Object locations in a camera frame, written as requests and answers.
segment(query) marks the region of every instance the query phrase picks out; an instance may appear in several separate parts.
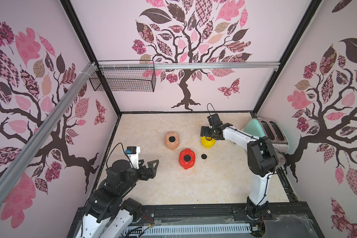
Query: tree trunk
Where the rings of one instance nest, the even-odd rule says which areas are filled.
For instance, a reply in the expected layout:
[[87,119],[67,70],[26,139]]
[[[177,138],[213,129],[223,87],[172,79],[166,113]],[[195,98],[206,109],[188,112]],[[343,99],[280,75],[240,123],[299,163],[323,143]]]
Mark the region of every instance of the tree trunk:
[[178,84],[180,88],[182,89],[182,92],[184,93],[184,98],[179,102],[177,105],[173,106],[174,107],[179,107],[181,105],[185,105],[186,110],[191,110],[189,108],[190,105],[201,105],[199,103],[194,102],[192,99],[190,99],[190,91],[188,89],[188,85],[186,84],[186,81],[191,77],[192,73],[194,73],[196,70],[190,70],[190,69],[184,69],[184,76],[181,79],[180,83]]

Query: pink wall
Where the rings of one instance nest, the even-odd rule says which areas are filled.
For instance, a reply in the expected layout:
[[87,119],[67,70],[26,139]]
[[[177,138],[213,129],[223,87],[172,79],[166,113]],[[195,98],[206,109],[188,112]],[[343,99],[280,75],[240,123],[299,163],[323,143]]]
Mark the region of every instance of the pink wall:
[[[278,61],[310,0],[72,2],[99,60],[192,63],[233,62],[228,56]],[[114,97],[122,111],[205,111],[209,102],[216,110],[252,110],[272,69],[179,72],[157,72],[153,93],[117,91]]]
[[289,180],[325,237],[357,237],[357,1],[339,2],[324,2],[258,115],[282,126]]
[[[87,63],[58,1],[0,1],[0,175]],[[67,235],[115,120],[85,85],[1,205],[0,237]]]

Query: marble floor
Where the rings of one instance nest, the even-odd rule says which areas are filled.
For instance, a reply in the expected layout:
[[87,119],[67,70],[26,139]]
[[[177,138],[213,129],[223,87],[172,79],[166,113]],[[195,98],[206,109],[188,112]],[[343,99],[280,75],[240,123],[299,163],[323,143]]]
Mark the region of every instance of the marble floor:
[[[200,142],[201,126],[209,126],[207,113],[124,114],[116,131],[112,148],[122,142],[140,146],[139,159],[158,159],[154,179],[138,181],[124,198],[132,197],[143,205],[243,203],[251,190],[252,172],[247,165],[247,152],[228,140],[217,140],[206,149]],[[219,113],[223,123],[239,129],[251,120],[250,113]],[[174,131],[180,137],[179,147],[171,151],[164,145],[164,136]],[[179,153],[190,148],[196,154],[195,165],[185,170],[179,164]],[[108,166],[125,159],[119,145],[108,160]],[[99,183],[107,176],[103,170]],[[269,202],[288,202],[277,175],[271,177]]]

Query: yellow pot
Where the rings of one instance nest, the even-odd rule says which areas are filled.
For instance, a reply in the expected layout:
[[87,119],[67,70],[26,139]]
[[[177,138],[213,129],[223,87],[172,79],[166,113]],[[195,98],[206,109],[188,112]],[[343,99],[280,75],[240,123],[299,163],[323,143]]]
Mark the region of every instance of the yellow pot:
[[207,149],[209,149],[210,147],[212,147],[215,144],[215,140],[211,137],[202,136],[201,144],[203,146],[205,146]]

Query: wire basket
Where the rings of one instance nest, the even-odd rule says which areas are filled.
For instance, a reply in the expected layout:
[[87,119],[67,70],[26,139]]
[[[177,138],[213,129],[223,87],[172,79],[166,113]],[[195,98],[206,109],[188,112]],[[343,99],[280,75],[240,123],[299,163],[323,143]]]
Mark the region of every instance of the wire basket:
[[155,65],[151,60],[136,60],[143,63],[138,67],[117,64],[114,67],[100,67],[90,76],[95,91],[104,91],[107,86],[101,82],[101,74],[107,81],[110,91],[154,92],[156,84]]

